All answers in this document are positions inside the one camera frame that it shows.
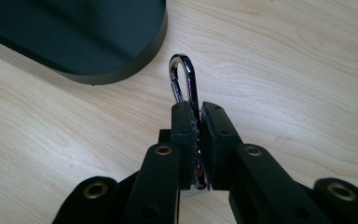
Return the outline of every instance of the black plastic part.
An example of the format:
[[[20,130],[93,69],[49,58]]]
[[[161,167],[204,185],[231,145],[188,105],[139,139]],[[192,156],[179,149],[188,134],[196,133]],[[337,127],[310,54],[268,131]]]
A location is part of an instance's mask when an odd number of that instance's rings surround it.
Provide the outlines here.
[[[229,202],[238,223],[330,223],[264,148],[239,145],[235,163]]]
[[[199,135],[197,120],[190,102],[183,101],[172,107],[171,142],[180,148],[181,189],[190,189],[195,180],[196,141]]]
[[[68,196],[58,212],[54,224],[67,223],[118,223],[124,213],[138,172],[117,183],[109,177],[94,176],[80,183]],[[107,191],[101,197],[85,197],[85,190],[93,183],[104,183]],[[102,190],[101,185],[94,190]]]
[[[147,150],[121,223],[177,223],[179,149],[156,144]]]
[[[340,179],[316,181],[312,199],[334,223],[358,223],[358,188]]]
[[[107,84],[158,53],[165,0],[0,0],[0,43],[65,77]]]
[[[107,186],[106,193],[97,198],[85,197],[85,190],[94,183]],[[101,185],[95,185],[95,190],[102,190]],[[106,223],[111,208],[117,197],[118,184],[114,179],[95,176],[80,183],[63,203],[54,224],[66,223]]]
[[[171,129],[160,129],[158,134],[159,143],[170,143],[171,142]]]
[[[229,190],[234,169],[230,161],[241,138],[220,105],[204,102],[201,120],[202,161],[208,181],[213,189]]]

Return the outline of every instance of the carabiner gate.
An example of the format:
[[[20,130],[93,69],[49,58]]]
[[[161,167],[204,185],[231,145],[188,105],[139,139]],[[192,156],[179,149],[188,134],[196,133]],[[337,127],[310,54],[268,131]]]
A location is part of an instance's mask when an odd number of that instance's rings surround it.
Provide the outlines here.
[[[196,73],[194,72],[193,64],[185,54],[175,54],[171,57],[170,60],[170,77],[171,77],[173,96],[176,99],[176,103],[180,103],[185,100],[179,86],[179,77],[178,77],[179,64],[183,66],[185,72],[188,101],[191,104],[191,107],[194,112],[194,116],[197,120],[197,127],[199,128],[200,110],[199,110],[199,99],[197,95]]]

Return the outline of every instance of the wooden table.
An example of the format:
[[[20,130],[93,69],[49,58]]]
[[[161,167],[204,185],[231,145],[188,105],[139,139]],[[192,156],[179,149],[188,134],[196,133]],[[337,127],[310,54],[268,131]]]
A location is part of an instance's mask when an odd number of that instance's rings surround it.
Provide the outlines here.
[[[294,178],[358,186],[358,1],[168,3],[157,57],[115,84],[75,83],[0,45],[0,223],[50,223],[81,181],[137,171],[171,127],[168,62],[187,54],[200,101]],[[181,200],[181,223],[234,223],[226,192]]]

